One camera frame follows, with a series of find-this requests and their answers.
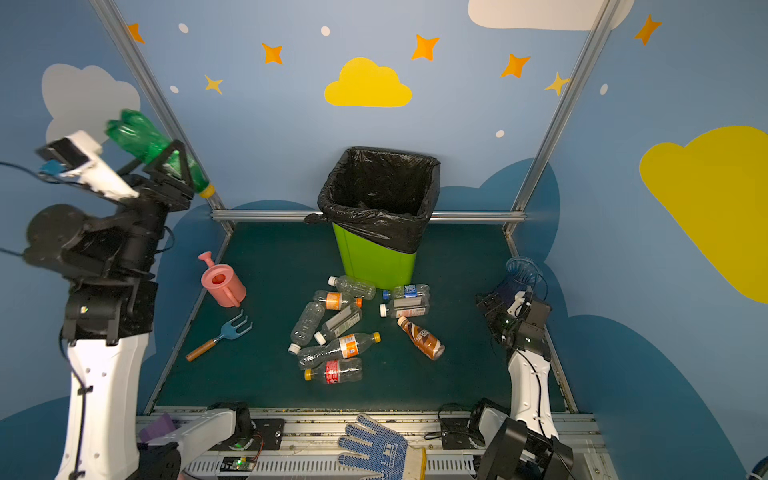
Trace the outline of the crushed green bottle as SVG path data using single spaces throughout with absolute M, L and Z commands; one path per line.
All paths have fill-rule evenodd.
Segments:
M 108 120 L 105 133 L 122 150 L 144 164 L 150 164 L 172 143 L 145 115 L 131 109 L 123 109 L 118 119 Z M 212 197 L 216 193 L 215 186 L 190 153 L 187 153 L 187 161 L 195 192 L 203 199 Z

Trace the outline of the amber tea bottle white cap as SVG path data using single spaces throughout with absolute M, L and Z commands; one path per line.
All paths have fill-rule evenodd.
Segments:
M 445 346 L 443 343 L 427 329 L 413 323 L 406 317 L 400 317 L 397 324 L 412 343 L 430 360 L 436 361 L 444 353 Z

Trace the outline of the clear bottle grey label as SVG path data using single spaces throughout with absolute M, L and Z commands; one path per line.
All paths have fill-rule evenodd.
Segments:
M 395 320 L 401 317 L 424 316 L 429 310 L 430 301 L 426 296 L 394 299 L 379 306 L 379 314 L 382 318 L 390 317 Z

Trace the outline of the Coke bottle yellow cap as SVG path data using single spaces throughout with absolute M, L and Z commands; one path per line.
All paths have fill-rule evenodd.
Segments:
M 362 378 L 363 364 L 360 358 L 326 361 L 304 371 L 306 381 L 322 381 L 327 385 L 358 382 Z

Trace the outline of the Pocari Sweat bottle blue label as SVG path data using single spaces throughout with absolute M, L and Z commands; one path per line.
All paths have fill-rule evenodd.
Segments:
M 298 321 L 291 331 L 291 343 L 288 352 L 297 355 L 299 351 L 307 346 L 313 338 L 323 316 L 325 315 L 325 306 L 316 301 L 310 301 L 304 307 Z

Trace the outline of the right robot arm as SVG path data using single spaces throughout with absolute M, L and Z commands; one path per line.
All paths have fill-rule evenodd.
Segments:
M 530 290 L 512 301 L 495 292 L 481 297 L 493 338 L 507 352 L 510 407 L 490 401 L 476 407 L 474 424 L 485 443 L 479 479 L 572 479 L 573 450 L 554 425 L 548 376 L 552 352 L 546 340 L 548 303 Z

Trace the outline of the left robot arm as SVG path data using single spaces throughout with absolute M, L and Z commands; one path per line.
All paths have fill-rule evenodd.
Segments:
M 164 436 L 136 433 L 140 371 L 153 329 L 158 285 L 151 271 L 169 213 L 189 208 L 194 183 L 184 144 L 172 141 L 154 160 L 119 170 L 83 131 L 53 141 L 40 171 L 54 183 L 116 205 L 94 217 L 67 204 L 29 223 L 23 260 L 60 274 L 69 294 L 57 344 L 71 374 L 61 479 L 175 479 L 216 445 L 231 447 L 253 433 L 245 404 L 219 403 Z

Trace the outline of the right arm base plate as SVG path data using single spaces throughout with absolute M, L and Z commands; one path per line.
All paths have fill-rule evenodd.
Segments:
M 451 417 L 440 420 L 440 435 L 444 450 L 476 450 L 484 441 L 470 427 L 469 418 Z

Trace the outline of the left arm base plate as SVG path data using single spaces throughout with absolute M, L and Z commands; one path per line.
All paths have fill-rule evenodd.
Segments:
M 281 448 L 286 422 L 282 418 L 255 418 L 251 420 L 252 451 L 278 451 Z

